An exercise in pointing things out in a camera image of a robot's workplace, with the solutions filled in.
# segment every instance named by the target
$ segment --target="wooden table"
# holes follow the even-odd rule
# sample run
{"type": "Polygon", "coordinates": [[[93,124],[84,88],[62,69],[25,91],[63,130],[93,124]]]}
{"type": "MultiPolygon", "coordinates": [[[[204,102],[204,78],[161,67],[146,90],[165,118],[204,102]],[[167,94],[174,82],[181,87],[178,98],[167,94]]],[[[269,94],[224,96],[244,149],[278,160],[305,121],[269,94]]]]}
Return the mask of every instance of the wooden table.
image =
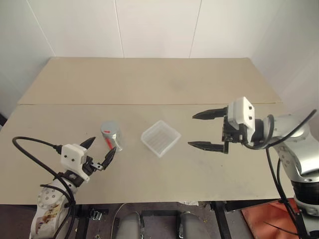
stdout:
{"type": "MultiPolygon", "coordinates": [[[[12,145],[14,136],[54,144],[96,136],[88,154],[99,162],[107,152],[100,133],[106,120],[120,125],[124,150],[80,187],[78,204],[277,198],[264,151],[231,144],[229,154],[222,154],[187,144],[221,143],[222,119],[191,116],[240,96],[254,103],[257,118],[285,113],[249,59],[52,58],[0,132],[0,204],[34,204],[39,184],[52,180],[12,145]],[[182,135],[161,159],[140,141],[160,119],[182,135]]],[[[21,144],[55,171],[64,171],[54,150],[21,144]]],[[[271,154],[275,163],[278,156],[271,154]]],[[[284,175],[283,187],[293,196],[284,175]]]]}

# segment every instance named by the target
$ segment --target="floor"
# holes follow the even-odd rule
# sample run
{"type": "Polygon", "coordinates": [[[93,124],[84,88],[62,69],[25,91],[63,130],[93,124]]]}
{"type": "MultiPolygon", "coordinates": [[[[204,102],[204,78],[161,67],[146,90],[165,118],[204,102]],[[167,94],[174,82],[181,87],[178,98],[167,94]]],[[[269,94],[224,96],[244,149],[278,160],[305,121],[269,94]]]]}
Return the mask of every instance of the floor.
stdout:
{"type": "MultiPolygon", "coordinates": [[[[109,209],[100,221],[90,220],[87,239],[109,239],[113,216],[121,204],[103,205],[109,209]]],[[[220,239],[215,213],[210,211],[210,206],[200,202],[199,206],[187,206],[181,203],[132,203],[124,205],[117,218],[122,218],[130,212],[145,210],[179,210],[189,211],[199,216],[204,221],[212,239],[220,239]]],[[[20,206],[0,205],[0,235],[3,239],[28,238],[30,224],[34,211],[20,206]]],[[[233,239],[252,239],[249,228],[240,211],[226,214],[228,225],[233,239]]],[[[175,239],[175,217],[144,217],[145,239],[175,239]]],[[[71,234],[75,238],[77,220],[71,234]]]]}

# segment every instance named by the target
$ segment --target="clear plastic container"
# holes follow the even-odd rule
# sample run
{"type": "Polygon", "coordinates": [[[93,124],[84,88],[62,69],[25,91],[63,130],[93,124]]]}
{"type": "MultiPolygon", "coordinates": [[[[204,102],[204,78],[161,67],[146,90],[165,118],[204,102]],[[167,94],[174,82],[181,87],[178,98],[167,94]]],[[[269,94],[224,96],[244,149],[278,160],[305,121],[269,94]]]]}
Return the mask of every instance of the clear plastic container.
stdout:
{"type": "Polygon", "coordinates": [[[159,120],[142,133],[141,141],[161,158],[180,138],[180,133],[164,121],[159,120]]]}

